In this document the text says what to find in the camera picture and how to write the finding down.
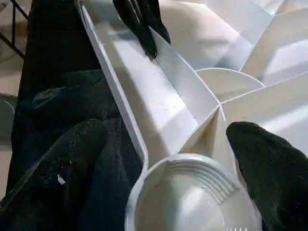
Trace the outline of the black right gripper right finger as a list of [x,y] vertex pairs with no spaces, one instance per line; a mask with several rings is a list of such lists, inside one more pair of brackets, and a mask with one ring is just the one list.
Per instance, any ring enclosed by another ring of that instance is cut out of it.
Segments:
[[265,231],[308,229],[308,158],[286,139],[252,122],[226,135]]

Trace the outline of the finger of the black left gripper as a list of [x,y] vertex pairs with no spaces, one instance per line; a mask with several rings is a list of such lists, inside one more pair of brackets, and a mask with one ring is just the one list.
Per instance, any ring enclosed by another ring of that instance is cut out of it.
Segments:
[[137,0],[114,0],[120,19],[138,38],[139,43],[149,58],[157,57],[157,47],[152,34],[146,25]]
[[135,32],[141,45],[153,45],[149,28],[156,31],[166,42],[171,44],[168,30],[163,24],[158,0],[135,0],[137,22]]

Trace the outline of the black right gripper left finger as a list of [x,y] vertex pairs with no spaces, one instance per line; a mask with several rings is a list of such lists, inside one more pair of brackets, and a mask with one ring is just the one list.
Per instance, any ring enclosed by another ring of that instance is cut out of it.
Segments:
[[3,231],[122,231],[142,172],[121,118],[63,134],[1,200]]

